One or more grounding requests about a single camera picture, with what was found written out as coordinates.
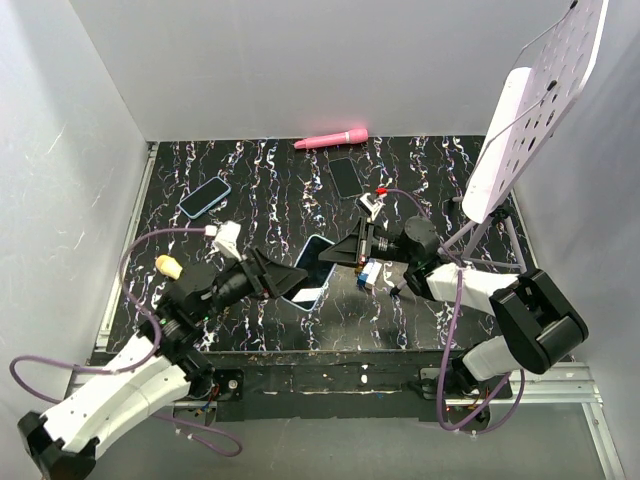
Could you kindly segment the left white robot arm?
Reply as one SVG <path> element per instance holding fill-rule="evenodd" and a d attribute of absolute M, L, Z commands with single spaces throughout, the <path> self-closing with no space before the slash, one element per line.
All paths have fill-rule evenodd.
<path fill-rule="evenodd" d="M 145 322 L 107 365 L 68 398 L 18 422 L 25 450 L 46 479 L 84 479 L 121 436 L 165 406 L 200 400 L 216 388 L 215 368 L 196 345 L 204 321 L 246 297 L 276 299 L 306 279 L 305 270 L 257 249 L 216 273 L 161 255 L 171 282 Z"/>

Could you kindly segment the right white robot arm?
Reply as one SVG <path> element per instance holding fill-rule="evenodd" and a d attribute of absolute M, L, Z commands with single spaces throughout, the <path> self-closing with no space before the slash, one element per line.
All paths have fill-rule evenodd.
<path fill-rule="evenodd" d="M 543 374 L 589 336 L 585 321 L 546 272 L 500 274 L 446 261 L 435 226 L 422 216 L 410 217 L 398 233 L 360 218 L 319 258 L 353 268 L 370 259 L 403 263 L 405 285 L 414 295 L 459 302 L 496 319 L 498 336 L 445 361 L 436 379 L 449 395 L 475 397 L 489 380 L 514 370 Z"/>

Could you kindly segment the black phone on table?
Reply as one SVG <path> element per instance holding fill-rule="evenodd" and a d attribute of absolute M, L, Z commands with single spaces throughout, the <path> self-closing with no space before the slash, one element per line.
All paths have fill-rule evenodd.
<path fill-rule="evenodd" d="M 331 160 L 328 162 L 328 167 L 341 199 L 359 197 L 363 193 L 355 165 L 350 158 Z"/>

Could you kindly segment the blue cased phone on table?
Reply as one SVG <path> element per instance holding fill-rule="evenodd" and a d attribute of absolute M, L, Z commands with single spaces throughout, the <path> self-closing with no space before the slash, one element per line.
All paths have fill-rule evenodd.
<path fill-rule="evenodd" d="M 231 186 L 220 177 L 213 177 L 189 193 L 178 203 L 179 210 L 189 219 L 195 220 L 224 200 Z"/>

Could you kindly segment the toy figure with blue body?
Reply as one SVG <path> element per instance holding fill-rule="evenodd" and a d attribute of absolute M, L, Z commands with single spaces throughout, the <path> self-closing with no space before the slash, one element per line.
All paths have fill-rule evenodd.
<path fill-rule="evenodd" d="M 377 260 L 370 259 L 359 271 L 356 279 L 356 285 L 360 289 L 373 290 L 381 271 L 382 263 Z"/>

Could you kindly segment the beige wooden toy piece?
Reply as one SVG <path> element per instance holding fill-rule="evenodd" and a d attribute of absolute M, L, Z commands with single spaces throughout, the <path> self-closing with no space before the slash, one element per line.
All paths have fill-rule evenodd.
<path fill-rule="evenodd" d="M 155 260 L 155 269 L 172 280 L 178 280 L 183 271 L 179 262 L 169 255 L 158 256 Z"/>

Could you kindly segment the pink microphone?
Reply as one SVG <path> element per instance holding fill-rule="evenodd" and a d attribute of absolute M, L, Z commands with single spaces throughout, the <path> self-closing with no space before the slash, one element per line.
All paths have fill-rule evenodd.
<path fill-rule="evenodd" d="M 331 146 L 353 145 L 366 142 L 369 138 L 366 128 L 351 129 L 341 133 L 308 137 L 294 143 L 296 150 L 318 149 Z"/>

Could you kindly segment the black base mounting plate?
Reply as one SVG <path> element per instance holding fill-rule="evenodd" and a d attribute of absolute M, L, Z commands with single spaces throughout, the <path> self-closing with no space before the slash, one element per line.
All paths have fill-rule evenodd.
<path fill-rule="evenodd" d="M 172 416 L 202 425 L 276 419 L 436 419 L 419 382 L 438 372 L 438 350 L 209 353 L 218 393 L 182 399 Z"/>

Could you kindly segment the aluminium frame rail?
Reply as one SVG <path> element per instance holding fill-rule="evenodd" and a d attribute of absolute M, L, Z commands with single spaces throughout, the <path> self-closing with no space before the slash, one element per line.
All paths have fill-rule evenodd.
<path fill-rule="evenodd" d="M 151 338 L 142 343 L 142 351 L 133 358 L 126 358 L 121 367 L 99 367 L 91 363 L 69 363 L 44 357 L 33 357 L 33 362 L 68 370 L 72 376 L 105 377 L 113 381 L 140 373 L 142 363 L 153 359 L 153 355 L 159 351 L 158 319 L 151 312 L 151 307 L 144 303 L 155 296 L 151 291 L 153 275 L 146 265 L 137 260 L 134 251 L 144 248 L 149 252 L 158 243 L 156 238 L 161 235 L 175 239 L 186 234 L 184 225 L 178 221 L 178 200 L 190 192 L 189 179 L 192 175 L 189 171 L 192 164 L 204 158 L 211 145 L 210 141 L 149 144 L 116 276 L 91 353 L 107 352 L 123 345 L 123 339 L 111 338 L 114 332 L 133 335 L 137 327 L 150 321 Z M 198 153 L 199 148 L 203 149 L 203 154 Z"/>

